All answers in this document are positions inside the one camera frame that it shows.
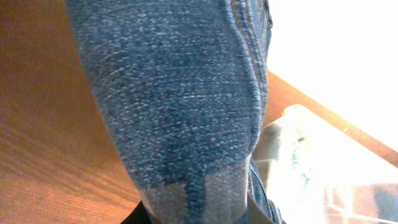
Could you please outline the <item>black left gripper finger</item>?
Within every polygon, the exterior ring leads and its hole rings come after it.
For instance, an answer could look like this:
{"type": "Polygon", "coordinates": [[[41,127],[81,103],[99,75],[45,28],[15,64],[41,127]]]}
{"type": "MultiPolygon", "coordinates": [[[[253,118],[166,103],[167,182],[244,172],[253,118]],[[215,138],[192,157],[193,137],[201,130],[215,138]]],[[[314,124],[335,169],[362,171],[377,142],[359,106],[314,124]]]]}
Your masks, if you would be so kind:
{"type": "Polygon", "coordinates": [[[151,224],[150,216],[140,201],[135,209],[121,222],[121,224],[151,224]]]}

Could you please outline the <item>dark blue jeans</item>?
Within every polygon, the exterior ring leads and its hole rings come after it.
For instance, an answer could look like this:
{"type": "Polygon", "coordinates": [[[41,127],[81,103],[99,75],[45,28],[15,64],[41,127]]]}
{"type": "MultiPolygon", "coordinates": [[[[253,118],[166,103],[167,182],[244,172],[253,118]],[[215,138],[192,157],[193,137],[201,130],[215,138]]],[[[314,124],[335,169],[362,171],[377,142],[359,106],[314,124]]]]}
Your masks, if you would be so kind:
{"type": "Polygon", "coordinates": [[[272,18],[258,0],[65,3],[151,223],[282,223],[254,163],[272,18]]]}

